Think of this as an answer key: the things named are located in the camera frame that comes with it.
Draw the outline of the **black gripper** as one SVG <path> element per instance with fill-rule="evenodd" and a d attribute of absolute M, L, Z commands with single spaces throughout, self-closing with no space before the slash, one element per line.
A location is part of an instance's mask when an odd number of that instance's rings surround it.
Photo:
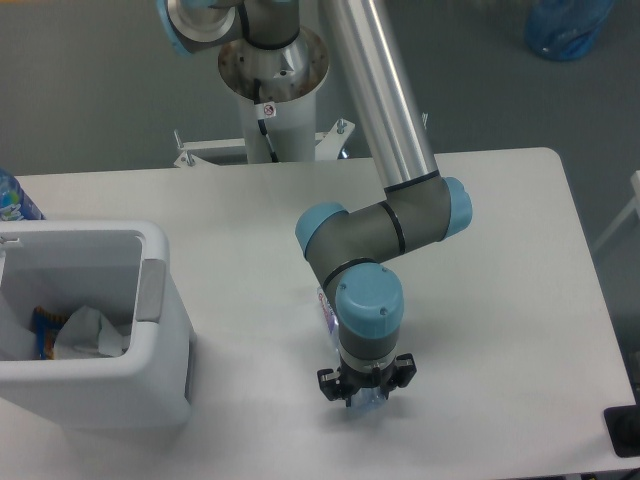
<path fill-rule="evenodd" d="M 350 398 L 362 389 L 378 390 L 388 399 L 392 391 L 406 388 L 416 373 L 414 356 L 406 353 L 398 355 L 390 366 L 368 372 L 358 371 L 341 359 L 337 370 L 318 370 L 317 380 L 320 391 L 329 401 L 343 400 L 349 406 Z"/>

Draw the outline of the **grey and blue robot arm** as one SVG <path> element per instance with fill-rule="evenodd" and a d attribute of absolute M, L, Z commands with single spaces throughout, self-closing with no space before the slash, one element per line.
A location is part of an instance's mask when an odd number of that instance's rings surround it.
<path fill-rule="evenodd" d="M 239 103 L 251 163 L 313 161 L 315 95 L 328 74 L 323 40 L 296 1 L 160 1 L 163 29 L 182 55 L 218 48 L 218 69 Z M 381 1 L 324 5 L 385 197 L 357 211 L 309 208 L 295 235 L 337 318 L 340 364 L 317 374 L 331 400 L 361 390 L 387 397 L 417 368 L 396 349 L 403 289 L 388 260 L 466 229 L 472 203 L 440 174 Z"/>

